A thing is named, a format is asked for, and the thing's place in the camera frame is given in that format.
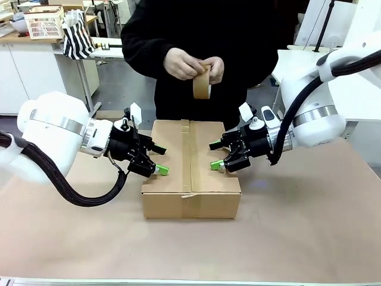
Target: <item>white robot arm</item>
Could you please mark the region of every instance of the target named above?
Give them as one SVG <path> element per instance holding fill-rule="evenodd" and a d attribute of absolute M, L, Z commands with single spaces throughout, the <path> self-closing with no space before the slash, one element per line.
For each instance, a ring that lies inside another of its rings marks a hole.
<path fill-rule="evenodd" d="M 211 163 L 211 168 L 234 172 L 250 166 L 250 156 L 263 155 L 275 165 L 284 151 L 325 144 L 341 136 L 345 118 L 338 114 L 327 83 L 354 73 L 381 88 L 381 32 L 334 50 L 287 75 L 280 84 L 286 109 L 283 121 L 268 106 L 261 109 L 265 124 L 259 123 L 261 120 L 247 104 L 240 107 L 242 118 L 246 122 L 253 118 L 253 122 L 210 144 L 212 150 L 230 148 L 229 155 Z"/>
<path fill-rule="evenodd" d="M 164 154 L 151 137 L 140 135 L 136 125 L 142 121 L 141 110 L 134 103 L 115 123 L 89 118 L 81 100 L 61 92 L 41 95 L 23 104 L 17 117 L 22 138 L 0 132 L 0 167 L 21 178 L 40 184 L 52 182 L 60 194 L 78 206 L 99 206 L 114 198 L 122 189 L 129 172 L 150 177 L 166 175 L 168 168 L 155 164 L 148 151 Z M 77 152 L 95 158 L 108 157 L 118 169 L 112 190 L 98 198 L 86 198 L 65 180 Z M 128 173 L 115 162 L 128 160 Z"/>

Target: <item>person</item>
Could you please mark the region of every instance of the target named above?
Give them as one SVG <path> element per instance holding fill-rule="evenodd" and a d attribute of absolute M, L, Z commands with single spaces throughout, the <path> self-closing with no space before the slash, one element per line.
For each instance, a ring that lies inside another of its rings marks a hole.
<path fill-rule="evenodd" d="M 123 55 L 157 79 L 157 119 L 239 124 L 247 89 L 275 68 L 272 1 L 141 0 L 121 31 Z M 210 65 L 211 96 L 193 98 L 193 78 Z"/>

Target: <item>floor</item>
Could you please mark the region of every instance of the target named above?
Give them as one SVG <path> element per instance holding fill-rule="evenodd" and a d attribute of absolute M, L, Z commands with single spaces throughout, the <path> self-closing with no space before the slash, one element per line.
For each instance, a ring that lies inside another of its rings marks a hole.
<path fill-rule="evenodd" d="M 123 110 L 136 102 L 142 109 L 140 129 L 152 129 L 155 120 L 155 80 L 139 75 L 122 61 L 103 64 L 98 67 L 98 73 L 100 87 L 93 95 L 93 102 L 102 102 L 101 110 Z M 257 109 L 264 105 L 272 106 L 276 92 L 277 87 L 271 86 L 268 77 L 260 87 L 248 91 L 247 102 Z M 0 130 L 21 136 L 15 117 L 0 116 Z M 373 170 L 381 178 L 381 168 Z"/>

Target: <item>black and white bag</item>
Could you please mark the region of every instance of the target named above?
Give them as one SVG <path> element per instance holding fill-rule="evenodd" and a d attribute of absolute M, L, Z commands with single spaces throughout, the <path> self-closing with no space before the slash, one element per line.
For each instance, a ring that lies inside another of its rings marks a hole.
<path fill-rule="evenodd" d="M 83 11 L 72 10 L 63 22 L 65 33 L 64 55 L 72 60 L 88 58 L 95 50 L 95 45 L 85 28 Z"/>

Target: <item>sleeve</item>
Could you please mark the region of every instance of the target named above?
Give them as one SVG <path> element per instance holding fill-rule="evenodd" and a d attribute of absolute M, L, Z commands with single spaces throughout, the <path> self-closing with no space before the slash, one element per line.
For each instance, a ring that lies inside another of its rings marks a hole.
<path fill-rule="evenodd" d="M 141 0 L 121 31 L 124 59 L 138 73 L 158 79 L 166 74 L 163 61 L 174 48 L 164 37 L 165 1 Z"/>
<path fill-rule="evenodd" d="M 251 67 L 246 73 L 246 88 L 261 83 L 275 69 L 278 62 L 278 44 L 276 33 L 276 16 L 272 1 L 255 1 L 256 8 L 263 14 L 250 22 L 249 30 L 256 35 L 256 48 L 247 45 L 246 64 Z"/>

